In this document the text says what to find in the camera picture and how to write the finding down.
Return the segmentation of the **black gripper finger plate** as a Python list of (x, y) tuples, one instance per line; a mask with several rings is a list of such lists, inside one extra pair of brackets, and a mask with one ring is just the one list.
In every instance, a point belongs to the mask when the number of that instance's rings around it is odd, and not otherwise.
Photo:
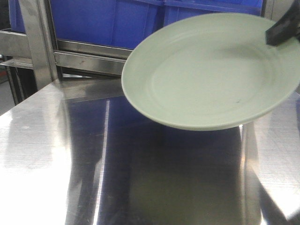
[(300, 1), (294, 0), (287, 12), (265, 32), (267, 45), (278, 46), (297, 35), (300, 23)]

